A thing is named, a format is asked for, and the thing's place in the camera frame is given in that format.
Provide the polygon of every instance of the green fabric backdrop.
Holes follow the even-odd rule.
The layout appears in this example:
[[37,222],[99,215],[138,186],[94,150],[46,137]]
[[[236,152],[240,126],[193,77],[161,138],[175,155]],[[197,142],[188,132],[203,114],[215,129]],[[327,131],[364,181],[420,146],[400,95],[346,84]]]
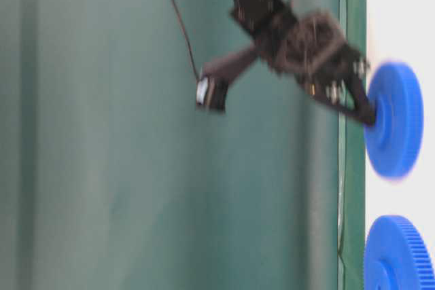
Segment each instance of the green fabric backdrop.
[[[249,42],[178,1],[198,63]],[[197,111],[169,0],[0,0],[0,72],[0,288],[337,289],[338,118],[293,79]]]

